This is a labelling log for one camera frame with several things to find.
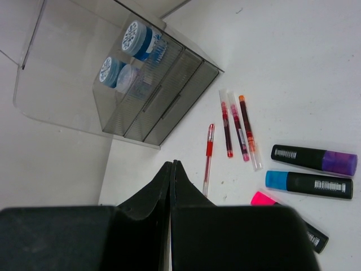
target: white wall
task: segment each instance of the white wall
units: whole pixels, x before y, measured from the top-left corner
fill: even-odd
[[[152,1],[152,11],[160,15],[179,2]],[[0,50],[15,62],[36,3],[0,1]],[[97,204],[111,139],[25,117],[12,102],[17,65],[11,59],[0,53],[0,209]]]

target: blue highlighter cap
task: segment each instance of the blue highlighter cap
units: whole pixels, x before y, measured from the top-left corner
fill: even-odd
[[[266,187],[287,191],[287,175],[288,172],[267,171]]]

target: orange pen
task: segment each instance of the orange pen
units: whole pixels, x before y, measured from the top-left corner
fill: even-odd
[[[256,148],[256,142],[254,141],[252,130],[248,119],[247,107],[244,96],[239,96],[239,103],[241,105],[241,112],[243,117],[244,128],[246,130],[246,136],[248,140],[249,155],[252,160],[254,171],[258,171],[262,168],[261,160],[259,158],[258,150]]]

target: highlighter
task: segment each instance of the highlighter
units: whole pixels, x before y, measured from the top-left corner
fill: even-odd
[[[252,206],[276,206],[281,205],[280,203],[276,202],[275,200],[269,198],[265,194],[261,192],[257,192],[251,203]],[[311,226],[309,223],[304,221],[307,228],[307,236],[309,237],[309,240],[314,248],[314,251],[317,253],[321,253],[322,250],[325,248],[327,242],[328,242],[328,236],[324,233],[320,232],[315,227]]]
[[[355,175],[358,160],[356,154],[285,145],[274,145],[271,158],[292,165],[348,176]]]
[[[339,199],[352,199],[353,197],[353,182],[349,178],[267,171],[266,187]]]

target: barcode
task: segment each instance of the barcode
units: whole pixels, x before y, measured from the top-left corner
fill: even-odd
[[[346,184],[343,183],[341,185],[336,182],[315,181],[315,189],[342,191],[346,193]]]
[[[276,149],[275,155],[276,156],[286,157],[286,158],[291,158],[291,159],[296,159],[297,152],[296,151],[285,151],[285,150]]]
[[[315,237],[313,234],[310,234],[309,232],[307,232],[307,235],[309,236],[309,240],[311,241],[311,243],[316,247],[320,242],[320,239]]]

